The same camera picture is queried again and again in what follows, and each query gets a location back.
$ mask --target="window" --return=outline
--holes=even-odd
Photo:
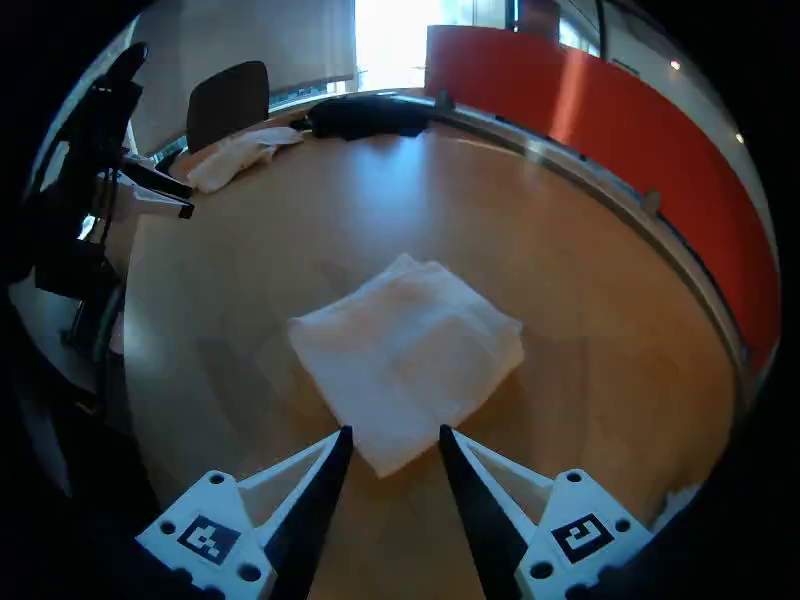
[[[582,38],[578,31],[569,24],[569,21],[561,19],[558,23],[558,41],[571,48],[577,48],[588,52],[592,56],[600,57],[600,50],[592,45],[589,40]]]

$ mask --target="folded towel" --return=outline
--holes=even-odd
[[[483,405],[522,362],[521,330],[440,264],[403,254],[350,296],[290,319],[289,340],[385,477]]]
[[[189,185],[205,193],[216,192],[239,172],[256,162],[269,162],[280,146],[303,141],[303,135],[290,127],[270,127],[218,142],[203,162],[189,171]]]

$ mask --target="cable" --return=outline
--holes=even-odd
[[[111,226],[111,220],[114,218],[114,205],[117,202],[117,188],[118,188],[118,177],[119,171],[116,168],[109,169],[106,171],[106,177],[108,177],[108,172],[111,171],[111,194],[108,198],[106,198],[106,212],[103,216],[103,233],[100,236],[100,245],[106,245],[106,238],[108,238],[108,231],[109,227]]]

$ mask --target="black object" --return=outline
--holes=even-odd
[[[487,600],[519,598],[521,593],[514,571],[528,545],[483,485],[458,447],[452,428],[447,425],[439,429],[439,450],[484,595]]]
[[[415,137],[428,126],[428,107],[381,96],[332,98],[308,111],[314,136],[352,141],[393,133]]]
[[[212,75],[192,91],[186,144],[197,152],[269,116],[269,76],[260,61],[244,62]]]
[[[267,542],[264,552],[278,572],[270,600],[308,595],[352,454],[353,429],[346,425],[314,479]]]

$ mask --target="white wall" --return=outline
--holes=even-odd
[[[151,154],[184,129],[194,87],[238,63],[262,61],[271,92],[353,79],[355,0],[160,0],[133,41],[150,48],[132,121],[139,152]]]
[[[708,84],[699,75],[692,77],[697,69],[686,57],[665,57],[640,42],[627,29],[619,10],[606,3],[608,26],[608,60],[617,59],[636,69],[639,77],[662,96],[670,100],[688,116],[719,149],[728,164],[736,172],[747,190],[750,200],[761,219],[777,263],[777,245],[772,219],[767,207],[767,198],[758,171],[750,158],[747,146],[736,139],[736,124],[712,97]],[[677,59],[682,68],[676,71],[670,60]]]

